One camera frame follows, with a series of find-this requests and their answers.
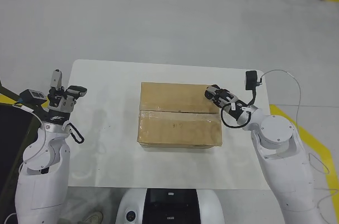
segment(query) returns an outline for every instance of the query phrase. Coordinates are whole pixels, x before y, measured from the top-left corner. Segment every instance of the white table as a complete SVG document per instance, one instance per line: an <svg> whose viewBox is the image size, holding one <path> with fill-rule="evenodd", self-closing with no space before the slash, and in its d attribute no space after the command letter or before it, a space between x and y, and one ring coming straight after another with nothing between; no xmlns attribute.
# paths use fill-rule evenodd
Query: white table
<svg viewBox="0 0 339 224"><path fill-rule="evenodd" d="M250 132L223 126L223 146L142 148L138 142L141 82L217 84L244 102L245 69L77 60L69 85L84 86L71 122L85 137L71 148L69 186L123 188L269 189ZM265 81L256 103L269 114ZM229 115L225 117L236 125Z"/></svg>

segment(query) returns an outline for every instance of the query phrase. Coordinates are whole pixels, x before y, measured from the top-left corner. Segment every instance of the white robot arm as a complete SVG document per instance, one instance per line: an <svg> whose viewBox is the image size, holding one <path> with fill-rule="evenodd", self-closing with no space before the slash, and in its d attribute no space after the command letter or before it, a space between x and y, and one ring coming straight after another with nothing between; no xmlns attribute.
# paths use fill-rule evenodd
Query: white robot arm
<svg viewBox="0 0 339 224"><path fill-rule="evenodd" d="M69 179L70 148L65 139L71 134L76 142L84 141L79 133L81 140L76 139L70 127L77 130L68 119L76 100L84 96L87 90L79 86L64 90L61 81L62 73L54 71L48 94L49 112L39 110L42 100L46 101L42 92L26 90L20 94L18 102L35 104L33 108L42 117L43 125L38 129L37 140L23 153L24 162L15 195L19 224L57 223Z"/></svg>
<svg viewBox="0 0 339 224"><path fill-rule="evenodd" d="M245 104L217 85L209 86L205 96L222 109L222 114L225 111L237 120L239 126L233 128L251 131L262 172L285 223L322 223L314 202L310 164L295 126L282 116L264 115L261 109Z"/></svg>

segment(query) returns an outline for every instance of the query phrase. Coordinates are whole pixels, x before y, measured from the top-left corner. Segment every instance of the cardboard box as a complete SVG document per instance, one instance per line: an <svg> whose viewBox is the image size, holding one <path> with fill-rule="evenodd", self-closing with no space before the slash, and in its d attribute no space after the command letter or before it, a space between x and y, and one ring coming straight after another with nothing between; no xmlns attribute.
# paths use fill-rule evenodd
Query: cardboard box
<svg viewBox="0 0 339 224"><path fill-rule="evenodd" d="M137 141L145 147L221 146L219 108L205 98L206 88L143 82Z"/></svg>

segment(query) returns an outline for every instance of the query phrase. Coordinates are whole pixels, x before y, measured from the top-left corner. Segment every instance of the sneaker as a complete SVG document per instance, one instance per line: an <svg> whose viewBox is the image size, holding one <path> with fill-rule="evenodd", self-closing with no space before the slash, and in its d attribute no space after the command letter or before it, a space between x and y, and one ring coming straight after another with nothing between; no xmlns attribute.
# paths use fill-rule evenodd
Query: sneaker
<svg viewBox="0 0 339 224"><path fill-rule="evenodd" d="M101 212L94 212L90 214L83 222L91 224L101 224L103 219L103 214Z"/></svg>

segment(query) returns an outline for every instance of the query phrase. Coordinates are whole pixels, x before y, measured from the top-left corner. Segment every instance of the concrete floor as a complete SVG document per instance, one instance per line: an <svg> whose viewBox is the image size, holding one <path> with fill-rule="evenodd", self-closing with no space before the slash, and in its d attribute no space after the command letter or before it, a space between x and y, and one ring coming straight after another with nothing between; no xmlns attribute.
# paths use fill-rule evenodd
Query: concrete floor
<svg viewBox="0 0 339 224"><path fill-rule="evenodd" d="M286 69L302 86L300 125L331 150L339 177L339 3L0 0L0 75L7 88L47 92L56 68L66 85L76 59ZM270 103L295 117L295 82L281 73L266 81ZM323 175L314 176L317 187L326 187ZM114 191L124 190L69 188L63 217L76 222L102 210L104 223L113 223L120 200ZM217 194L227 223L284 223L270 191ZM321 207L337 223L331 200Z"/></svg>

